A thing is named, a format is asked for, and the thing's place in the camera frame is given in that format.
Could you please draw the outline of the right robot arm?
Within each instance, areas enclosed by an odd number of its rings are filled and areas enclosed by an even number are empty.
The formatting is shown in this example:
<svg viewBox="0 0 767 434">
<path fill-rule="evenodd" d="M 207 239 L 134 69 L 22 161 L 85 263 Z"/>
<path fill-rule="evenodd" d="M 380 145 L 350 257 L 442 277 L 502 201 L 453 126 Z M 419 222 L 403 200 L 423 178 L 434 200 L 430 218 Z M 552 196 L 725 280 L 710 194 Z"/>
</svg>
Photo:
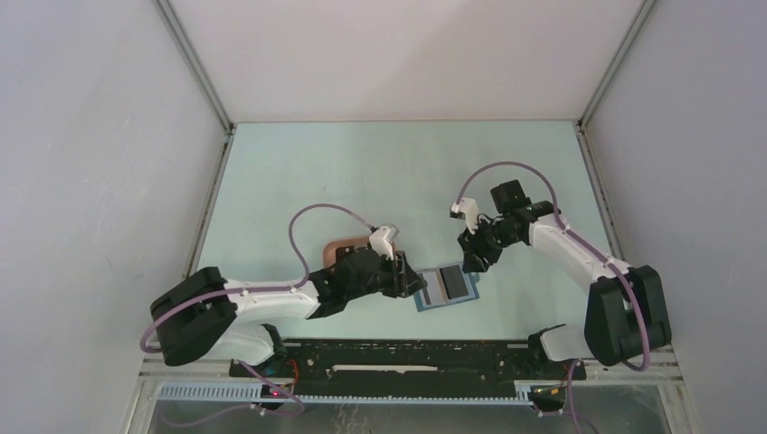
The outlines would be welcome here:
<svg viewBox="0 0 767 434">
<path fill-rule="evenodd" d="M 576 358 L 613 366 L 670 344 L 672 330 L 656 270 L 633 267 L 578 238 L 552 202 L 532 202 L 517 180 L 496 186 L 491 196 L 498 213 L 493 218 L 467 197 L 450 207 L 450 216 L 466 224 L 458 237 L 463 270 L 484 273 L 504 249 L 523 243 L 552 259 L 587 296 L 582 324 L 555 325 L 531 335 L 537 345 L 526 353 L 531 374 L 548 378 L 563 361 Z"/>
</svg>

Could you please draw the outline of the pink oval tray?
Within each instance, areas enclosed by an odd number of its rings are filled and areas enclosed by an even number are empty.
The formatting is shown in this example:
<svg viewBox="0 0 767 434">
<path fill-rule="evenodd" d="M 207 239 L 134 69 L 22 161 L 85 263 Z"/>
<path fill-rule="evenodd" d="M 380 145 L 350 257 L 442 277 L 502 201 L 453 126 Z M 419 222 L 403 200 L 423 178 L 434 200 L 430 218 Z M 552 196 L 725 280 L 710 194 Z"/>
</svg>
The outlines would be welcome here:
<svg viewBox="0 0 767 434">
<path fill-rule="evenodd" d="M 330 268 L 336 265 L 344 257 L 354 253 L 356 250 L 367 249 L 370 247 L 369 237 L 352 237 L 330 241 L 322 253 L 323 267 Z"/>
</svg>

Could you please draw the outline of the blue card holder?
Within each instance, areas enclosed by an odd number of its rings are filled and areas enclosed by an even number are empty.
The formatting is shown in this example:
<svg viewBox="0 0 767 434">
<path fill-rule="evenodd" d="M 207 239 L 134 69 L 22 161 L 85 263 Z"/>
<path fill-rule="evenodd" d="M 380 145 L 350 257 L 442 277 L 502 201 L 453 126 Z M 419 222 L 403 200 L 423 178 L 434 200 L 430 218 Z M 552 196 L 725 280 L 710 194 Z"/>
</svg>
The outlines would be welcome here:
<svg viewBox="0 0 767 434">
<path fill-rule="evenodd" d="M 440 269 L 441 268 L 449 267 L 449 266 L 452 266 L 452 265 L 460 265 L 461 269 L 462 269 L 462 264 L 461 263 L 455 263 L 455 264 L 449 264 L 449 265 L 445 265 L 445 266 L 438 267 L 438 268 L 424 269 L 422 271 L 419 271 L 418 273 L 421 275 L 423 272 L 434 270 L 434 271 L 437 271 L 439 273 L 439 275 L 440 275 Z M 465 273 L 464 271 L 463 271 L 463 273 L 465 275 L 466 283 L 469 286 L 469 295 L 468 296 L 459 297 L 459 298 L 454 298 L 452 300 L 448 300 L 446 298 L 446 295 L 445 295 L 445 302 L 442 305 L 435 306 L 435 307 L 426 307 L 423 304 L 423 299 L 421 297 L 421 291 L 419 291 L 419 292 L 417 292 L 413 296 L 417 311 L 418 312 L 425 312 L 425 311 L 433 310 L 433 309 L 436 309 L 436 308 L 449 307 L 449 306 L 457 305 L 457 304 L 460 304 L 460 303 L 465 303 L 465 302 L 469 302 L 469 301 L 473 301 L 473 300 L 479 299 L 479 293 L 478 293 L 478 289 L 477 289 L 478 275 L 476 273 Z"/>
</svg>

